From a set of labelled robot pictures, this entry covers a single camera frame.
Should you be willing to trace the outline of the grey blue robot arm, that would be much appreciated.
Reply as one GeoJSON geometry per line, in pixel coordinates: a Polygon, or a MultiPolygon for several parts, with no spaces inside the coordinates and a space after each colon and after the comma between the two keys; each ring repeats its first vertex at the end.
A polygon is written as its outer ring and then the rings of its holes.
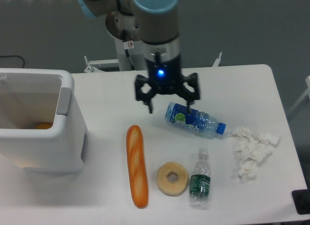
{"type": "Polygon", "coordinates": [[[143,42],[143,55],[148,76],[135,79],[136,100],[153,112],[152,98],[177,94],[187,108],[200,99],[198,74],[184,76],[181,72],[179,42],[179,0],[78,0],[84,14],[98,17],[119,12],[124,20],[133,17],[143,42]]]}

